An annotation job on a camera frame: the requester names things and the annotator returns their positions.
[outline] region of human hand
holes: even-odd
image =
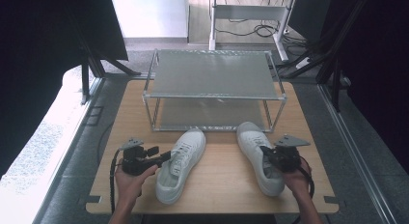
[[[311,174],[312,168],[303,157],[301,157],[301,167],[309,175]],[[283,178],[286,186],[292,191],[293,194],[309,193],[309,182],[299,170],[292,173],[283,173]]]
[[[123,160],[120,159],[119,166],[115,172],[115,181],[118,188],[118,203],[133,207],[136,199],[142,191],[142,184],[145,180],[154,174],[158,166],[153,165],[139,176],[128,175],[123,171]]]

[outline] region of white sneaker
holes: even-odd
[[[278,196],[285,184],[279,171],[264,156],[259,146],[272,148],[264,133],[253,123],[245,122],[237,128],[237,141],[241,151],[253,165],[259,188],[267,196]]]
[[[205,135],[199,129],[186,131],[175,143],[170,160],[162,164],[156,180],[156,197],[164,204],[175,203],[190,170],[205,151]]]

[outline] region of black panel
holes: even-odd
[[[112,0],[0,0],[0,15],[1,176],[41,122],[64,73],[87,57],[84,43],[112,59],[127,55]]]
[[[341,52],[348,94],[407,172],[408,14],[409,0],[368,0]]]
[[[331,0],[295,0],[288,26],[310,42],[321,39]]]

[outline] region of shoe lace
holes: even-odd
[[[172,156],[176,156],[176,161],[180,161],[182,167],[185,167],[190,160],[195,147],[185,142],[181,142],[179,146],[172,150]]]
[[[263,138],[261,138],[261,136],[252,137],[250,138],[250,141],[254,142],[258,147],[265,146],[265,141]]]

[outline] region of wooden table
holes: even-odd
[[[321,213],[338,211],[338,204],[326,203],[324,197],[335,197],[311,132],[292,85],[283,83],[287,102],[274,133],[266,133],[271,143],[290,134],[311,143],[298,148],[313,168],[314,203]],[[130,81],[123,95],[117,118],[95,176],[90,196],[100,196],[99,203],[88,203],[91,213],[110,213],[109,171],[115,151],[135,137],[144,140],[145,148],[159,146],[160,152],[172,149],[181,131],[152,131],[142,101],[145,81]],[[298,212],[290,190],[278,197],[267,197],[259,189],[250,161],[240,151],[235,132],[205,132],[206,149],[199,163],[191,170],[179,200],[164,205],[156,199],[156,175],[143,185],[135,213],[283,213]]]

